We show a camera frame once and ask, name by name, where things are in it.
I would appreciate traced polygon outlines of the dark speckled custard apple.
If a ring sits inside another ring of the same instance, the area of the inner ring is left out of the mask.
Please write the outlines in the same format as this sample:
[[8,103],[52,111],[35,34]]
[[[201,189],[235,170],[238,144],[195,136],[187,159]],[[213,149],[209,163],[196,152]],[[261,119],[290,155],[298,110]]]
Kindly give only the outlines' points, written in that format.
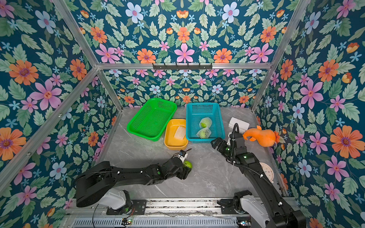
[[185,167],[189,168],[189,169],[192,169],[192,168],[193,168],[192,163],[191,163],[190,161],[187,161],[187,160],[185,160],[185,161],[183,162],[183,165],[184,165]]

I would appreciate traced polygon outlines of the light green custard apple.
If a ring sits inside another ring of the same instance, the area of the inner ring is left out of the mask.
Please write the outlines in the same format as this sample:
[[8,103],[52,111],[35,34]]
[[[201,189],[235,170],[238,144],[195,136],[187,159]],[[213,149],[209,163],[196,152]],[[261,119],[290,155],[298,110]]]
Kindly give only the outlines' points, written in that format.
[[210,126],[211,126],[211,122],[209,122],[209,121],[200,122],[201,128],[210,128]]

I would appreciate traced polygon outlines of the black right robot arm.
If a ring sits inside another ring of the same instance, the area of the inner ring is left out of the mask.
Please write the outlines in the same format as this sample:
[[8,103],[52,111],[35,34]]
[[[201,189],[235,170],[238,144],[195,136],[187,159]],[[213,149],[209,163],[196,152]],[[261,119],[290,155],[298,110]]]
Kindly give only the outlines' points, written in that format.
[[230,145],[222,138],[211,141],[212,148],[221,153],[226,161],[239,168],[250,181],[261,202],[248,190],[237,192],[232,207],[237,212],[247,212],[261,228],[305,228],[306,217],[294,210],[265,174],[258,158],[249,153],[243,138],[230,139]]

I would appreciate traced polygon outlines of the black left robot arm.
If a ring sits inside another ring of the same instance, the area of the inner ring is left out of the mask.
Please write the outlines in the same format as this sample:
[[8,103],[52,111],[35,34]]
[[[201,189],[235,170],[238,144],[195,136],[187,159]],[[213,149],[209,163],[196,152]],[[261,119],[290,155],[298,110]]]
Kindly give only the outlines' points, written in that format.
[[118,168],[103,161],[79,175],[76,180],[76,205],[79,208],[97,203],[108,191],[126,185],[157,185],[177,177],[185,180],[192,170],[189,161],[178,156],[144,168]]

